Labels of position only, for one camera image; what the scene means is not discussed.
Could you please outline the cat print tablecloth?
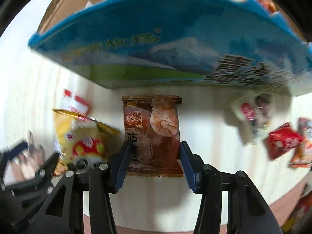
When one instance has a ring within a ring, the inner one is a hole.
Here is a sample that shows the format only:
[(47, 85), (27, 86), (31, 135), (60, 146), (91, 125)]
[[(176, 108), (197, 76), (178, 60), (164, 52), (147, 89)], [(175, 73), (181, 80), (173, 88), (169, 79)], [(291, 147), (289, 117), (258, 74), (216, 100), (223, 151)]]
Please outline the cat print tablecloth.
[[(65, 89), (91, 103), (91, 116), (124, 130), (124, 95), (166, 94), (183, 100), (178, 107), (180, 138), (218, 170), (244, 171), (271, 206), (279, 223), (295, 207), (304, 186), (305, 168), (291, 169), (288, 152), (274, 161), (262, 144), (246, 143), (247, 130), (230, 103), (242, 92), (208, 87), (152, 87), (107, 90), (48, 61), (27, 47), (22, 36), (1, 37), (1, 149), (34, 135), (47, 154), (53, 152), (53, 108)], [(128, 176), (111, 196), (119, 232), (185, 232), (195, 227), (201, 197), (184, 178)]]

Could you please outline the cardboard milk box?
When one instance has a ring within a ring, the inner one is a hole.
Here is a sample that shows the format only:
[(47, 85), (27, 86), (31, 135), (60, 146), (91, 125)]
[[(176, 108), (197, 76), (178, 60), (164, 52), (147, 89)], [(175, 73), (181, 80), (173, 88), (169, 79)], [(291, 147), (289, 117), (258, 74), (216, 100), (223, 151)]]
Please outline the cardboard milk box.
[(311, 46), (257, 0), (107, 0), (34, 34), (28, 46), (104, 88), (311, 92)]

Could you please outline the small white red packet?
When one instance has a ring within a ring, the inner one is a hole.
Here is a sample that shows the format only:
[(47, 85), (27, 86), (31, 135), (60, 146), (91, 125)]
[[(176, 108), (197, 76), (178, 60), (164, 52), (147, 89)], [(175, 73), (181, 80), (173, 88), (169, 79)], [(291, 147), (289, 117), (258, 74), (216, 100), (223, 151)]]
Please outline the small white red packet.
[(236, 118), (249, 129), (251, 142), (260, 141), (271, 125), (273, 96), (266, 92), (247, 91), (230, 107)]

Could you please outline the brown pastry packet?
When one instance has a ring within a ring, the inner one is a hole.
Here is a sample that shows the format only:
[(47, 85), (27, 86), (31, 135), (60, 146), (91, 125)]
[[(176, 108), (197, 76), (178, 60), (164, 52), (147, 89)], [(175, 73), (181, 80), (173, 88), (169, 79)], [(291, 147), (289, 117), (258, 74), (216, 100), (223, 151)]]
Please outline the brown pastry packet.
[(180, 130), (175, 95), (122, 97), (125, 139), (133, 144), (131, 176), (182, 177), (178, 162)]

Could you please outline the orange panda snack bag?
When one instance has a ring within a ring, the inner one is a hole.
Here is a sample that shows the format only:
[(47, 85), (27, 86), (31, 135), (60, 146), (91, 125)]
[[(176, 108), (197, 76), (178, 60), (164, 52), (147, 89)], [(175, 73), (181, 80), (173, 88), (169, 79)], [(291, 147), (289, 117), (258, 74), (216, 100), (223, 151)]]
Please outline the orange panda snack bag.
[(303, 137), (290, 161), (291, 168), (308, 168), (311, 164), (311, 119), (298, 118), (298, 132)]

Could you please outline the yellow panda snack bag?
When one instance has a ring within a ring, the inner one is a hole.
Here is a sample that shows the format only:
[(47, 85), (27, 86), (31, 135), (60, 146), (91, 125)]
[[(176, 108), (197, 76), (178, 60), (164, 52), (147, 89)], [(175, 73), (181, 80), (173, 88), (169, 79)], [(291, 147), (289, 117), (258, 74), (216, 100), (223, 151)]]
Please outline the yellow panda snack bag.
[(54, 109), (56, 147), (60, 152), (54, 176), (86, 172), (107, 163), (120, 130), (93, 117)]

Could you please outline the red triangular packet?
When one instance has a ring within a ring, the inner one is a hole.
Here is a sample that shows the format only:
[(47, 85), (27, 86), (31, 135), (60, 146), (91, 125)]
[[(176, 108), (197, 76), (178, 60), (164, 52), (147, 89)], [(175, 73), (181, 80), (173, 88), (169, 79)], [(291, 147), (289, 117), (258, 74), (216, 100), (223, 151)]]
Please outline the red triangular packet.
[(284, 123), (263, 140), (267, 149), (269, 159), (274, 160), (285, 154), (289, 150), (296, 148), (304, 137), (293, 128), (291, 122)]

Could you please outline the red white sachet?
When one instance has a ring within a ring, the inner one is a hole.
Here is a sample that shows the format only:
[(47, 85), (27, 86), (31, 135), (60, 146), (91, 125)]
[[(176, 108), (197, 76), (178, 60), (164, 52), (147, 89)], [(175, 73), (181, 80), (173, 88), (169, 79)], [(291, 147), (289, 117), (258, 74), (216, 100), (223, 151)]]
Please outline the red white sachet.
[(60, 108), (69, 110), (70, 112), (81, 113), (87, 115), (90, 109), (89, 103), (77, 94), (73, 94), (70, 90), (65, 89)]

